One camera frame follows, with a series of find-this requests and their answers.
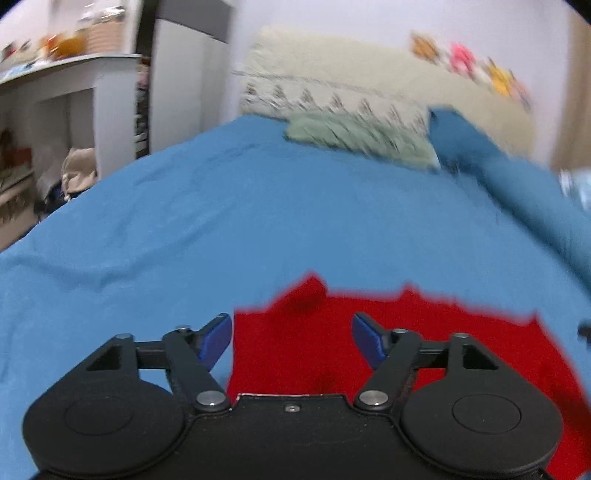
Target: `beige bag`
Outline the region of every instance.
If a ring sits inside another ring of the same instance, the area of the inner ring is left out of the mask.
[[[72,148],[61,167],[61,189],[68,197],[71,193],[88,190],[96,183],[94,148]]]

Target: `beige pillow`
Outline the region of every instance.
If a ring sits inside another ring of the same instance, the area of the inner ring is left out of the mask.
[[[425,137],[428,109],[378,90],[311,78],[248,74],[243,81],[242,113],[287,119],[295,113],[352,113]]]

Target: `clothes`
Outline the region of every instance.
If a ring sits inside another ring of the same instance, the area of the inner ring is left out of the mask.
[[[369,105],[367,110],[372,115]],[[424,137],[360,115],[329,112],[293,115],[285,137],[400,161],[415,168],[440,168],[433,146]]]
[[[454,332],[473,335],[560,409],[564,433],[548,472],[557,480],[575,480],[591,468],[591,412],[537,319],[518,325],[492,312],[467,312],[453,300],[429,300],[412,287],[381,299],[328,295],[311,276],[268,310],[236,312],[231,398],[344,393],[352,400],[372,374],[351,334],[351,318],[359,311],[388,329],[414,330],[428,340],[448,340]],[[421,370],[415,388],[442,376],[440,369]]]

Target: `blue pillow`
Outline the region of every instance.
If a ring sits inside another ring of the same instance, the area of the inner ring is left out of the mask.
[[[562,195],[550,170],[520,158],[487,158],[478,182],[538,239],[558,252],[591,291],[591,218]]]
[[[450,108],[431,109],[429,140],[439,162],[449,170],[462,170],[463,163],[501,154],[490,138]]]

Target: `white wall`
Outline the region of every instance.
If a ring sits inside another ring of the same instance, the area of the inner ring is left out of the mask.
[[[21,0],[0,20],[0,49],[47,35],[51,0]]]
[[[534,98],[535,157],[550,161],[560,124],[569,52],[569,7],[562,0],[242,0],[230,39],[232,66],[255,33],[282,24],[408,48],[411,30],[458,41],[477,57],[510,68]],[[230,78],[222,118],[236,116],[238,80]]]

